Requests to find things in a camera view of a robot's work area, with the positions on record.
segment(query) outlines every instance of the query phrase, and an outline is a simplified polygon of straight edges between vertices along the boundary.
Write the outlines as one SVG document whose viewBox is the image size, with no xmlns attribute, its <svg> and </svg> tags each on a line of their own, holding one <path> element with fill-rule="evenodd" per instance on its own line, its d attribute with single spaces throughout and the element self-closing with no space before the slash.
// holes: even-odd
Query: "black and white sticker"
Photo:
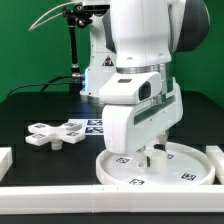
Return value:
<svg viewBox="0 0 224 224">
<path fill-rule="evenodd" d="M 35 128 L 45 128 L 46 125 L 44 125 L 44 124 L 37 124 L 37 125 L 35 125 L 34 127 L 35 127 Z"/>
<path fill-rule="evenodd" d="M 71 136 L 71 137 L 74 137 L 74 136 L 79 135 L 79 133 L 78 133 L 78 132 L 74 132 L 74 131 L 72 131 L 72 132 L 69 132 L 67 135 L 68 135 L 68 136 Z"/>
<path fill-rule="evenodd" d="M 79 132 L 85 135 L 103 135 L 102 119 L 70 119 L 68 123 L 82 124 Z"/>
<path fill-rule="evenodd" d="M 130 159 L 124 158 L 124 157 L 120 157 L 120 158 L 116 159 L 116 162 L 123 163 L 123 164 L 125 164 L 125 163 L 127 163 L 129 161 L 130 161 Z"/>
<path fill-rule="evenodd" d="M 102 126 L 103 121 L 101 119 L 88 120 L 87 125 L 88 126 Z"/>
<path fill-rule="evenodd" d="M 64 125 L 67 126 L 67 127 L 74 127 L 77 124 L 76 123 L 65 123 Z"/>
<path fill-rule="evenodd" d="M 41 139 L 41 138 L 44 138 L 46 137 L 46 135 L 42 135 L 42 134 L 35 134 L 35 135 L 32 135 L 33 138 L 36 138 L 36 139 Z"/>
<path fill-rule="evenodd" d="M 143 185 L 145 183 L 145 181 L 134 178 L 131 181 L 129 181 L 128 183 L 132 184 L 132 185 Z"/>
<path fill-rule="evenodd" d="M 167 159 L 173 159 L 175 155 L 172 155 L 172 154 L 167 154 Z"/>
<path fill-rule="evenodd" d="M 196 175 L 185 173 L 181 178 L 189 181 L 194 181 L 196 177 L 197 177 Z"/>
<path fill-rule="evenodd" d="M 87 127 L 85 130 L 86 134 L 102 134 L 103 128 L 102 127 Z"/>
</svg>

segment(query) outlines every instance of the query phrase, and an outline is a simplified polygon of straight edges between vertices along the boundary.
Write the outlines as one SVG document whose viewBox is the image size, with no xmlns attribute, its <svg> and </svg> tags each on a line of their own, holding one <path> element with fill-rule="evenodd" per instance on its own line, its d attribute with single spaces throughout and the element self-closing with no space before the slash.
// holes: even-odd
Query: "black table surface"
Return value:
<svg viewBox="0 0 224 224">
<path fill-rule="evenodd" d="M 197 92 L 182 92 L 183 119 L 170 129 L 169 141 L 193 146 L 224 145 L 224 109 Z M 63 143 L 52 151 L 25 143 L 34 123 L 59 126 L 68 119 L 100 119 L 103 105 L 80 101 L 68 93 L 17 93 L 0 103 L 0 147 L 13 149 L 13 165 L 0 186 L 100 184 L 97 155 L 105 149 L 103 136 L 87 136 L 78 144 Z M 223 213 L 102 213 L 0 216 L 0 223 L 223 223 Z"/>
</svg>

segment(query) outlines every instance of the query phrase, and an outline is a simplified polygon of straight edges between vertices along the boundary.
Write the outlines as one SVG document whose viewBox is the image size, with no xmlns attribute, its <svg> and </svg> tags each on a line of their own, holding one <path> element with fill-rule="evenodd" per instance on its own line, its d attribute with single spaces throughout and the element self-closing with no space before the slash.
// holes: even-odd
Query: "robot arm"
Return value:
<svg viewBox="0 0 224 224">
<path fill-rule="evenodd" d="M 165 68 L 171 52 L 200 44 L 209 17 L 202 0 L 113 0 L 110 14 L 117 73 L 99 94 L 110 104 L 103 111 L 104 138 L 107 150 L 133 154 L 181 119 L 180 89 L 175 81 L 169 85 Z M 190 26 L 199 30 L 193 40 L 187 39 Z"/>
</svg>

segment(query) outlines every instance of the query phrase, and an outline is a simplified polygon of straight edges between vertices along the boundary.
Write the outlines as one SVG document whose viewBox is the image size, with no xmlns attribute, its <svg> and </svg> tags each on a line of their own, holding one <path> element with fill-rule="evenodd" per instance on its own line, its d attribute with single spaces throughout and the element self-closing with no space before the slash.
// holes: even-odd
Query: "white circular platform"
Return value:
<svg viewBox="0 0 224 224">
<path fill-rule="evenodd" d="M 132 156 L 124 157 L 104 150 L 97 157 L 96 174 L 102 184 L 198 185 L 212 184 L 215 168 L 204 153 L 168 142 L 167 167 L 162 172 L 140 168 Z"/>
</svg>

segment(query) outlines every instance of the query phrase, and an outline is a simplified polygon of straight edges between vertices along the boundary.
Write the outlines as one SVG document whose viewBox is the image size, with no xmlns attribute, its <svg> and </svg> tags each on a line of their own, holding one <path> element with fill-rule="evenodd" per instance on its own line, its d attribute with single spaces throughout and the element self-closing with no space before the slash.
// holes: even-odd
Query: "green wall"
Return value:
<svg viewBox="0 0 224 224">
<path fill-rule="evenodd" d="M 174 75 L 182 89 L 201 92 L 224 107 L 224 1 L 204 2 L 210 32 L 195 51 L 174 55 Z"/>
<path fill-rule="evenodd" d="M 70 73 L 70 46 L 63 18 L 29 32 L 30 25 L 63 0 L 1 0 L 0 2 L 0 101 L 20 85 L 44 83 Z M 175 54 L 174 75 L 184 90 L 202 92 L 224 107 L 224 1 L 205 0 L 211 28 L 203 44 L 194 52 Z M 79 62 L 88 65 L 88 30 L 77 31 Z M 23 91 L 39 91 L 29 88 Z"/>
<path fill-rule="evenodd" d="M 58 17 L 32 32 L 28 31 L 43 13 L 64 2 L 0 1 L 0 101 L 17 86 L 45 83 L 54 77 L 70 74 L 70 41 L 66 20 Z M 87 29 L 77 31 L 82 68 L 89 61 L 88 40 Z M 39 91 L 40 88 L 22 91 Z M 54 91 L 55 88 L 58 90 L 58 87 L 49 87 L 48 90 Z"/>
</svg>

